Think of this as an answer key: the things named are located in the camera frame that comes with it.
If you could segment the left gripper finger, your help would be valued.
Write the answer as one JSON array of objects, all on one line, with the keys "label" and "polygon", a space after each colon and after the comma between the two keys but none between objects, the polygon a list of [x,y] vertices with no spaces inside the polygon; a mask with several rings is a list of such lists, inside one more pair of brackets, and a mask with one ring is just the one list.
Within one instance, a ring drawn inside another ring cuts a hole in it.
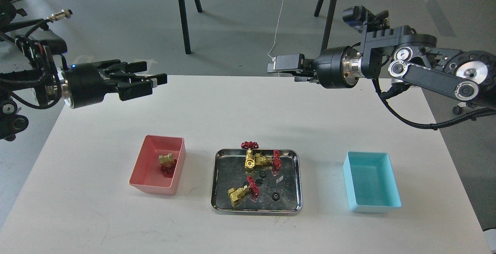
[{"label": "left gripper finger", "polygon": [[101,77],[131,77],[138,72],[147,70],[147,62],[121,62],[118,59],[99,62]]},{"label": "left gripper finger", "polygon": [[117,93],[121,101],[127,101],[153,94],[153,89],[167,84],[168,75],[156,74],[152,76],[134,75],[127,81],[117,84]]}]

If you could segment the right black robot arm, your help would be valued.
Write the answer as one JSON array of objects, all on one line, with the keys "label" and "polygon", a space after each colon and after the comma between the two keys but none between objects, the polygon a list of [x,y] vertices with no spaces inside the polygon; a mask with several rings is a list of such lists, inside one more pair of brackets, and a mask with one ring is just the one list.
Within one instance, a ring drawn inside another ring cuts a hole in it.
[{"label": "right black robot arm", "polygon": [[[441,49],[436,37],[408,25],[391,29],[388,11],[372,14],[363,6],[344,10],[343,20],[362,34],[360,49],[324,49],[316,59],[301,53],[276,56],[268,73],[292,76],[326,89],[353,88],[371,79],[381,102],[395,117],[418,129],[441,129],[466,120],[495,115],[495,56],[485,51]],[[435,124],[419,124],[396,113],[387,100],[417,86],[452,98],[473,111]]]}]

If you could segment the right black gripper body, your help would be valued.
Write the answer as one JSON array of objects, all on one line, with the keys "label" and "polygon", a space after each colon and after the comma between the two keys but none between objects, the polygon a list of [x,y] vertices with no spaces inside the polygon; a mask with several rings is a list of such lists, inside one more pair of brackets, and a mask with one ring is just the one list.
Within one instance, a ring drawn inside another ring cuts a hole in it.
[{"label": "right black gripper body", "polygon": [[363,56],[351,46],[325,49],[315,60],[310,60],[303,78],[326,89],[353,88],[362,72]]}]

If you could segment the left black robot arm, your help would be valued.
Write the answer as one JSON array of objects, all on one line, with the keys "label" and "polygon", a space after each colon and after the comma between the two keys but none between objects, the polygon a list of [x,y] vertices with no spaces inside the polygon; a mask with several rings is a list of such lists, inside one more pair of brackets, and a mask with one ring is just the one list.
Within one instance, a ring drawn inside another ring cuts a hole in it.
[{"label": "left black robot arm", "polygon": [[71,109],[101,103],[106,94],[116,93],[127,101],[153,93],[158,85],[168,82],[163,74],[143,75],[147,62],[105,60],[68,65],[64,54],[66,42],[55,35],[48,23],[69,18],[63,9],[47,18],[30,21],[31,28],[14,39],[3,34],[24,54],[31,69],[1,74],[1,139],[14,141],[27,129],[29,120],[20,115],[19,104],[46,110],[60,100]]}]

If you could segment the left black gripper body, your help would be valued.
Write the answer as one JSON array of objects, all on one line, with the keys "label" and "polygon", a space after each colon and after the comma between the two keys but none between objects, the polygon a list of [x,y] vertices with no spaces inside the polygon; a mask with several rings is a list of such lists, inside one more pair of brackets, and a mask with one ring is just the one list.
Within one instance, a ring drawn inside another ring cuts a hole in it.
[{"label": "left black gripper body", "polygon": [[118,80],[111,73],[124,68],[123,62],[87,62],[60,71],[62,98],[71,109],[100,103],[106,94],[117,93]]}]

